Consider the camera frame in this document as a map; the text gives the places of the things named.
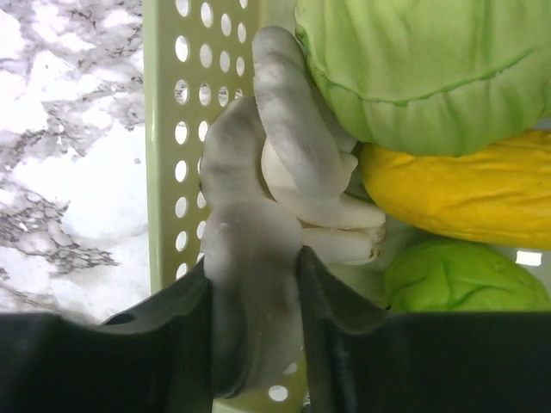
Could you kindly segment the grey oyster mushroom toy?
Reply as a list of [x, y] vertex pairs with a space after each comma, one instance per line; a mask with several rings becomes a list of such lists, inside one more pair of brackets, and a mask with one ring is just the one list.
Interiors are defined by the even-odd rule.
[[386, 214], [347, 194], [356, 139], [329, 109], [285, 28], [251, 43], [253, 93], [209, 127], [200, 163], [211, 212], [204, 273], [213, 286], [217, 396], [274, 384], [303, 343], [298, 259], [363, 265], [379, 255]]

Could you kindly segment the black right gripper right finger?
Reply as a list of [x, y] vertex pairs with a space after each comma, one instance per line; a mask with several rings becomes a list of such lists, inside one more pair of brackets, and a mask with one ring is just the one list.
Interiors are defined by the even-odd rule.
[[395, 314], [298, 259], [314, 412], [547, 412], [546, 312]]

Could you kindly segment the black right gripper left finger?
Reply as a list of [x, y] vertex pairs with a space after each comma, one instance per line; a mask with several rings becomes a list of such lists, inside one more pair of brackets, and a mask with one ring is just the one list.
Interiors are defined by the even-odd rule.
[[209, 412], [211, 286], [186, 275], [103, 324], [1, 316], [3, 412]]

